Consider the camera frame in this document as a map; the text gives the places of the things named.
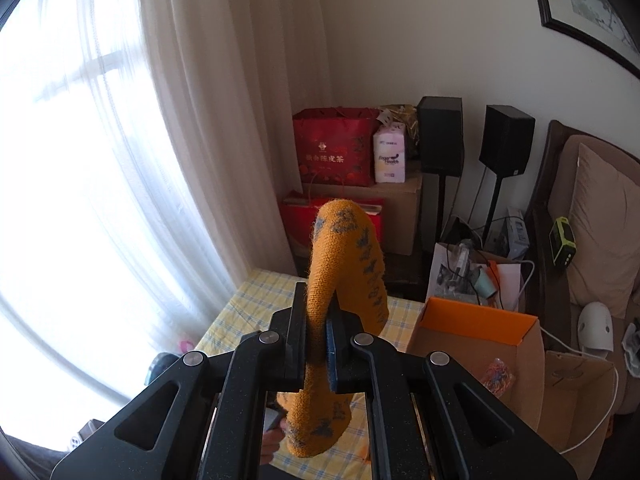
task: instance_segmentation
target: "orange box flap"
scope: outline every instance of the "orange box flap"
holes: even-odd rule
[[[418,325],[438,332],[517,346],[537,320],[528,314],[431,297]]]

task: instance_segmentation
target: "yellow knit sock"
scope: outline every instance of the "yellow knit sock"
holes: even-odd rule
[[[324,322],[337,293],[340,308],[360,316],[365,332],[379,335],[388,318],[382,251],[367,214],[349,200],[334,200],[318,212],[307,287],[305,387],[278,394],[288,410],[289,451],[309,457],[329,449],[351,421],[353,395],[329,390]]]

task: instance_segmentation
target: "red bag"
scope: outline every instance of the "red bag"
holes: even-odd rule
[[[375,108],[308,108],[293,116],[302,182],[371,186]]]
[[[309,256],[311,235],[318,210],[333,197],[311,198],[291,191],[280,203],[280,216],[287,233],[291,249],[297,256]],[[382,243],[382,206],[384,199],[371,198],[354,200],[369,215],[376,231],[376,238]]]

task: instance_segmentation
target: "silver screw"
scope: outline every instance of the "silver screw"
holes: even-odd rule
[[[449,356],[444,352],[434,352],[431,354],[430,361],[436,366],[445,366],[449,364]]]
[[[360,332],[353,337],[356,345],[359,346],[369,346],[373,343],[373,336],[371,334],[367,334],[366,332]]]
[[[188,352],[182,358],[182,362],[187,366],[198,366],[201,362],[204,361],[204,357],[200,352]]]
[[[258,337],[261,343],[265,343],[267,345],[277,343],[278,339],[280,339],[280,335],[273,330],[267,330],[267,332],[262,332]]]

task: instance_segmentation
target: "speaker stand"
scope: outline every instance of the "speaker stand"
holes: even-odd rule
[[[494,195],[491,197],[491,205],[489,206],[489,214],[486,216],[486,222],[484,224],[484,231],[482,231],[482,246],[486,243],[486,239],[489,236],[491,230],[491,224],[494,220],[495,205],[498,203],[498,195],[500,195],[500,186],[502,185],[502,177],[495,177]]]
[[[447,176],[438,175],[438,213],[436,216],[436,243],[440,241],[442,236],[442,220],[444,218],[444,195],[447,185]]]

